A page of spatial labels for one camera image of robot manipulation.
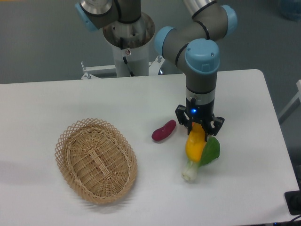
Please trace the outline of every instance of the toy vegetable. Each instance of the toy vegetable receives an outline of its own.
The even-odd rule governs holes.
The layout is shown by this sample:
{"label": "toy vegetable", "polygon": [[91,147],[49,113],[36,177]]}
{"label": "toy vegetable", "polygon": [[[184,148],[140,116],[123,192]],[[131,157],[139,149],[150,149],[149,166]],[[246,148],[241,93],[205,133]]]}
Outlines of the toy vegetable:
{"label": "toy vegetable", "polygon": [[188,162],[182,171],[182,176],[187,181],[195,180],[199,167],[209,164],[220,156],[218,140],[215,137],[209,137],[206,142],[205,135],[200,124],[194,123],[192,125],[185,147]]}
{"label": "toy vegetable", "polygon": [[168,121],[163,127],[156,129],[153,133],[151,138],[155,141],[161,141],[167,138],[175,129],[177,123],[175,120]]}

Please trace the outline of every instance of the gray floor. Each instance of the gray floor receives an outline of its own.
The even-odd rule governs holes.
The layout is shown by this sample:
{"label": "gray floor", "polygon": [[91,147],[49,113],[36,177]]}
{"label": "gray floor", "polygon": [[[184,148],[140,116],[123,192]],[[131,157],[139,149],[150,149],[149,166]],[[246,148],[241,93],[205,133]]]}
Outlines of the gray floor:
{"label": "gray floor", "polygon": [[[86,66],[112,65],[102,32],[89,33],[74,9],[77,0],[0,2],[0,83],[76,80]],[[218,41],[221,71],[259,69],[278,114],[301,79],[301,23],[282,17],[276,0],[220,0],[239,19],[234,34]],[[181,0],[142,0],[158,29],[183,28],[190,15]],[[150,51],[150,58],[157,53]],[[301,164],[301,107],[282,125],[292,162]]]}

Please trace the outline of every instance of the red sweet potato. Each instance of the red sweet potato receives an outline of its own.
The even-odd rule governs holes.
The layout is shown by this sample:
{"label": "red sweet potato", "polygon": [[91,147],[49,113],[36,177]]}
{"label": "red sweet potato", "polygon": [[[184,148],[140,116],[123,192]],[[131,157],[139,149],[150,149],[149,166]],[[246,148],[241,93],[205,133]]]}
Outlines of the red sweet potato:
{"label": "red sweet potato", "polygon": [[164,140],[167,138],[175,129],[176,126],[175,120],[170,120],[168,123],[166,123],[163,127],[156,129],[153,133],[151,138],[155,141]]}

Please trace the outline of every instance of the woven basket rim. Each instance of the woven basket rim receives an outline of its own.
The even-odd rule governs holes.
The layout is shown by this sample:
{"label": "woven basket rim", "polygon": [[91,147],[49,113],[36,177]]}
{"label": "woven basket rim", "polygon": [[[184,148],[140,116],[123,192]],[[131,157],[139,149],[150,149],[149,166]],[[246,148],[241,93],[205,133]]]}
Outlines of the woven basket rim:
{"label": "woven basket rim", "polygon": [[[127,162],[128,176],[126,183],[116,194],[111,196],[98,196],[88,190],[84,184],[82,184],[76,170],[71,163],[70,156],[68,156],[68,150],[70,152],[72,142],[75,142],[76,139],[80,137],[81,132],[84,134],[85,130],[93,130],[94,132],[97,130],[98,132],[103,131],[105,134],[110,134],[112,136],[111,138],[113,138],[112,142],[114,145],[116,145],[121,152],[124,152],[123,156]],[[113,202],[124,196],[135,181],[137,175],[137,162],[134,151],[120,131],[107,121],[93,118],[77,121],[63,132],[58,139],[55,150],[57,165],[64,179],[79,196],[87,201],[97,204]]]}

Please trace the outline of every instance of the green leaf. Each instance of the green leaf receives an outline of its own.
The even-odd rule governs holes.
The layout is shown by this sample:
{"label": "green leaf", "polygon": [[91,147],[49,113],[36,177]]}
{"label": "green leaf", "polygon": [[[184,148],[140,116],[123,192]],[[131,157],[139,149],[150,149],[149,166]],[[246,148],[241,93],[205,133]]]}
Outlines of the green leaf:
{"label": "green leaf", "polygon": [[210,137],[204,147],[201,160],[198,162],[198,166],[204,166],[211,163],[214,159],[220,156],[220,143],[215,137]]}

